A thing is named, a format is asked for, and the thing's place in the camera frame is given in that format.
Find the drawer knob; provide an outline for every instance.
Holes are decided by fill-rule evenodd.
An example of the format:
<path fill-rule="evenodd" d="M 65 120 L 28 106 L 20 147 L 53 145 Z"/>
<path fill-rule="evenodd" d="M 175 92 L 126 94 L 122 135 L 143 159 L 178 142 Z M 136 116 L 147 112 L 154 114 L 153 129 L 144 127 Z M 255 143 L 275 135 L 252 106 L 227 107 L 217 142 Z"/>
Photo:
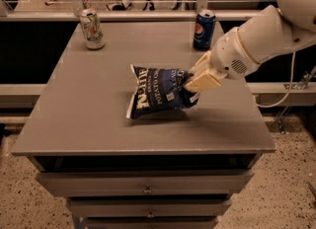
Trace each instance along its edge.
<path fill-rule="evenodd" d="M 146 195 L 151 195 L 151 194 L 153 194 L 153 191 L 150 189 L 150 186 L 147 185 L 146 189 L 144 191 L 142 191 L 142 193 L 146 194 Z"/>
<path fill-rule="evenodd" d="M 154 218 L 154 217 L 155 217 L 155 215 L 152 213 L 152 210 L 149 210 L 147 218 Z"/>

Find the dark blue chip bag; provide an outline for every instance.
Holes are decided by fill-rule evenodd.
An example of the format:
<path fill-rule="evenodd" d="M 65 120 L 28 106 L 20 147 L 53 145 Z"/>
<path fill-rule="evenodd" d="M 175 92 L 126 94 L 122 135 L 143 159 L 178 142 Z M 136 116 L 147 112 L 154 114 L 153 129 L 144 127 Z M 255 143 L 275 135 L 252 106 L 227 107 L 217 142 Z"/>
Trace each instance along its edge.
<path fill-rule="evenodd" d="M 183 85 L 190 77 L 188 71 L 136 67 L 131 69 L 137 78 L 137 90 L 133 94 L 127 118 L 137 119 L 141 115 L 155 112 L 187 109 L 198 102 L 197 93 L 187 91 Z"/>

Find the silver can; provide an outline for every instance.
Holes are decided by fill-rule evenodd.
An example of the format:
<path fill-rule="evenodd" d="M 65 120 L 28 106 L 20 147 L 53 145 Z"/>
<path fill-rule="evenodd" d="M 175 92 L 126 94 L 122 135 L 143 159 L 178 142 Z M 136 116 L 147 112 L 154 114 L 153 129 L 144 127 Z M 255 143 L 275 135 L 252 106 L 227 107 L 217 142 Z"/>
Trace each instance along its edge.
<path fill-rule="evenodd" d="M 105 45 L 100 20 L 94 9 L 89 8 L 81 12 L 80 25 L 89 49 L 97 50 Z"/>

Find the label on can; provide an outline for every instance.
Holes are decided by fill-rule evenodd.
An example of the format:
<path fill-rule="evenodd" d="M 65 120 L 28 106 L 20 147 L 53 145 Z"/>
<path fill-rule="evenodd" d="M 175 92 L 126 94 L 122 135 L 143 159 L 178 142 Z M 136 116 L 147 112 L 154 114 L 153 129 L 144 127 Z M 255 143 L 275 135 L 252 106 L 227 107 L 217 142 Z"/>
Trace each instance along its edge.
<path fill-rule="evenodd" d="M 105 45 L 100 20 L 94 9 L 81 12 L 80 25 L 89 49 L 100 49 Z"/>
<path fill-rule="evenodd" d="M 210 10 L 202 10 L 197 15 L 194 48 L 209 50 L 215 27 L 215 15 Z"/>

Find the table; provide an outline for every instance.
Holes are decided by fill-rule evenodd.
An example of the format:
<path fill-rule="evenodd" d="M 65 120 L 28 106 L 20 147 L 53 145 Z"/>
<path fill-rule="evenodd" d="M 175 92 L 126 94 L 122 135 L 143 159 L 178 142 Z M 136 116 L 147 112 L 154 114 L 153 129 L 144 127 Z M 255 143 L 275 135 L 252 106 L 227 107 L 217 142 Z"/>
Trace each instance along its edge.
<path fill-rule="evenodd" d="M 126 119 L 130 64 L 190 69 L 202 55 L 194 26 L 103 23 L 97 51 L 78 26 L 55 67 L 12 153 L 87 226 L 213 228 L 256 161 L 276 150 L 244 80 L 224 80 L 185 111 Z"/>

